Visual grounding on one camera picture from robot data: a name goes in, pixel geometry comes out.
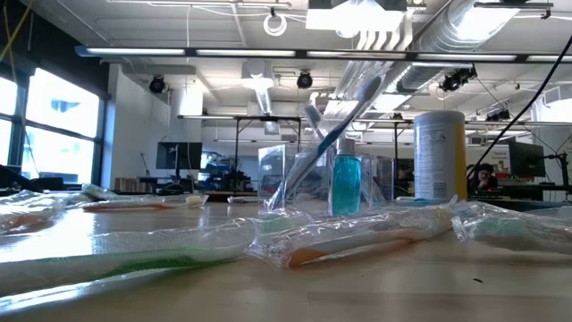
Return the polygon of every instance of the blue liquid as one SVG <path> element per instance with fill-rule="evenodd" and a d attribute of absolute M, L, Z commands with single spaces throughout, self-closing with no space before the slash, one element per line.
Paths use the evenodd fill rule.
<path fill-rule="evenodd" d="M 352 155 L 338 155 L 333 166 L 332 212 L 359 213 L 361 203 L 361 162 Z"/>

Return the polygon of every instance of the cylindrical container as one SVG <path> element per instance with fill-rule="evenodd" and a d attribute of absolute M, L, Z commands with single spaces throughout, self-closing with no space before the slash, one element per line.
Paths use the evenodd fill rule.
<path fill-rule="evenodd" d="M 467 198 L 465 115 L 435 111 L 415 118 L 415 196 Z"/>
<path fill-rule="evenodd" d="M 334 215 L 355 215 L 361 203 L 361 161 L 356 157 L 356 142 L 352 139 L 338 139 L 338 155 L 333 164 L 332 213 Z"/>

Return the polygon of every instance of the small plastic bottle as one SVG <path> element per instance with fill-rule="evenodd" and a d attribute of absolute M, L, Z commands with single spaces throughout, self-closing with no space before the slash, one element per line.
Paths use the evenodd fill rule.
<path fill-rule="evenodd" d="M 361 161 L 356 157 L 356 142 L 338 139 L 333 163 L 332 213 L 355 215 L 361 203 Z"/>

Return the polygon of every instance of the wooden table surface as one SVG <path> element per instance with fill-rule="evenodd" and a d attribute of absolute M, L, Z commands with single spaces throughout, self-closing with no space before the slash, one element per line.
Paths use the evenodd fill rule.
<path fill-rule="evenodd" d="M 43 232 L 217 225 L 256 206 L 66 213 Z M 0 299 L 2 321 L 568 321 L 572 258 L 517 253 L 453 232 L 294 270 L 243 258 L 91 286 Z"/>

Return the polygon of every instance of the white canister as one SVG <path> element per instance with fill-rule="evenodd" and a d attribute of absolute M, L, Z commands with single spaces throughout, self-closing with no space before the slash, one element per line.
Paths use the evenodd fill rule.
<path fill-rule="evenodd" d="M 467 198 L 465 115 L 435 111 L 415 118 L 415 196 Z"/>

